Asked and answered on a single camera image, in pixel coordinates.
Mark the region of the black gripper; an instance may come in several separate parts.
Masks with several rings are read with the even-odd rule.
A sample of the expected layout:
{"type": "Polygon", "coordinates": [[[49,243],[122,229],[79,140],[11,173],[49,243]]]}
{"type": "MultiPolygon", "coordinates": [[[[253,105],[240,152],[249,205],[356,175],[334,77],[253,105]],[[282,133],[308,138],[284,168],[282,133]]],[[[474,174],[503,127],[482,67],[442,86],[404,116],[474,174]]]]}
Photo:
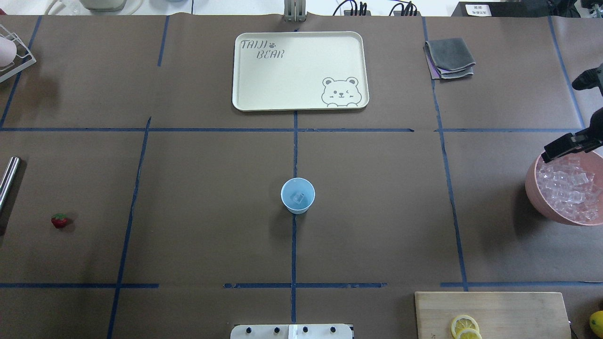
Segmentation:
{"type": "Polygon", "coordinates": [[[575,134],[565,134],[544,146],[541,158],[549,163],[571,153],[589,153],[603,144],[603,108],[598,109],[590,118],[590,125],[575,134]]]}

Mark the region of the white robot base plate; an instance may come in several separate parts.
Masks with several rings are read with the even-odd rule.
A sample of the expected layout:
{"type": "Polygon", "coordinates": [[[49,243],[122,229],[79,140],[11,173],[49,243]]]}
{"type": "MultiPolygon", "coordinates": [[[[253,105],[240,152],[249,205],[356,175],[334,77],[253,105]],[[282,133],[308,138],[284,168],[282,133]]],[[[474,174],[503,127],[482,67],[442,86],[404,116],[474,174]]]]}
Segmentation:
{"type": "Polygon", "coordinates": [[[353,339],[352,325],[344,323],[240,324],[231,339],[353,339]]]}

